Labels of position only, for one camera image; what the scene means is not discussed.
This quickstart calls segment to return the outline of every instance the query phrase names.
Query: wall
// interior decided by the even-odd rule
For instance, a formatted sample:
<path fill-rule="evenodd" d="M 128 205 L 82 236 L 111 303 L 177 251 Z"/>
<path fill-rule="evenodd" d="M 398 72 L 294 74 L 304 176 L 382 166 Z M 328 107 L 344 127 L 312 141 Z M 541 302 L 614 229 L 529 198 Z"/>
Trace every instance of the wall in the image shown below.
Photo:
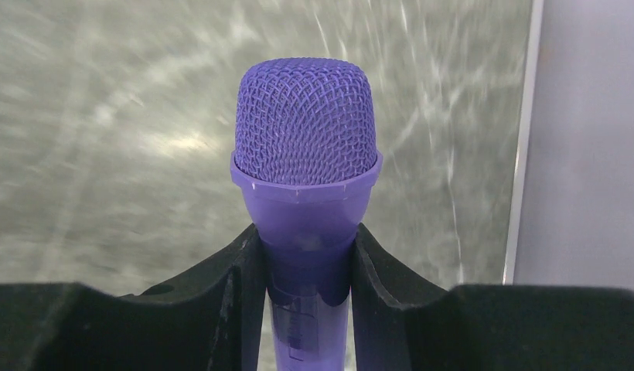
<path fill-rule="evenodd" d="M 514 282 L 634 289 L 634 0 L 547 1 Z"/>

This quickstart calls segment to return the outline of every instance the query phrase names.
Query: purple mesh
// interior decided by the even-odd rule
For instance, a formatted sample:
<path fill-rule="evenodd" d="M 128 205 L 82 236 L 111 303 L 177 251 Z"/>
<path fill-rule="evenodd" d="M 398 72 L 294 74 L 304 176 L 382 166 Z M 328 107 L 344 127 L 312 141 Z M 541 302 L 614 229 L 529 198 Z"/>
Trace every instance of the purple mesh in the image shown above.
<path fill-rule="evenodd" d="M 235 165 L 287 186 L 341 182 L 377 160 L 372 92 L 365 73 L 326 58 L 268 60 L 242 77 Z"/>

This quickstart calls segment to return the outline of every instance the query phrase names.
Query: metal frame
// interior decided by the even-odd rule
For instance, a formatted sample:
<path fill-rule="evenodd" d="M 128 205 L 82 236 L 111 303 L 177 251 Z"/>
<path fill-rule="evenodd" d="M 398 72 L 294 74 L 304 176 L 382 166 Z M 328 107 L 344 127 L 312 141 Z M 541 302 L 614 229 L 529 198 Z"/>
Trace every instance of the metal frame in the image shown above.
<path fill-rule="evenodd" d="M 513 198 L 510 203 L 508 235 L 506 237 L 506 258 L 503 268 L 503 284 L 512 284 L 515 273 L 517 242 L 520 233 L 520 217 L 524 194 L 524 177 L 527 173 L 527 153 L 529 149 L 529 133 L 531 131 L 531 111 L 533 93 L 536 86 L 536 67 L 540 51 L 540 26 L 543 18 L 544 0 L 533 0 L 531 4 L 531 20 L 527 57 L 524 64 L 524 84 L 522 89 L 522 107 L 517 134 L 517 153 L 515 156 L 515 172 L 513 177 Z"/>

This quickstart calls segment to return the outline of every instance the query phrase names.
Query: microphone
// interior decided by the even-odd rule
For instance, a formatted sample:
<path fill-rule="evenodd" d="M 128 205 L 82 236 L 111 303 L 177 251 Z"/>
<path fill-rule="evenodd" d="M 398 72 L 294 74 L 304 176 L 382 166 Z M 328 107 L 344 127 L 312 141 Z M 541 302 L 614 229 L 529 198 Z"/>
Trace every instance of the microphone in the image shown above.
<path fill-rule="evenodd" d="M 233 182 L 263 242 L 279 370 L 343 370 L 351 247 L 383 158 L 365 73 L 326 58 L 252 66 Z"/>

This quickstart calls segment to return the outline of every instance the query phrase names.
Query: gray wall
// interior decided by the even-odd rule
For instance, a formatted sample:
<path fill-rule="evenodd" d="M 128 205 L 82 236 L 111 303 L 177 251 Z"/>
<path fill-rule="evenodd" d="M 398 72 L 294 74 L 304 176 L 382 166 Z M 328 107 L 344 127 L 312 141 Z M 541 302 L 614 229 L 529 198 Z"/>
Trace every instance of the gray wall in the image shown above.
<path fill-rule="evenodd" d="M 0 281 L 138 293 L 230 242 L 249 223 L 228 173 L 241 75 L 331 56 L 373 88 L 386 163 L 370 229 L 444 287 L 499 282 L 529 13 L 528 0 L 0 2 Z"/>
<path fill-rule="evenodd" d="M 634 0 L 546 1 L 514 282 L 634 289 Z"/>

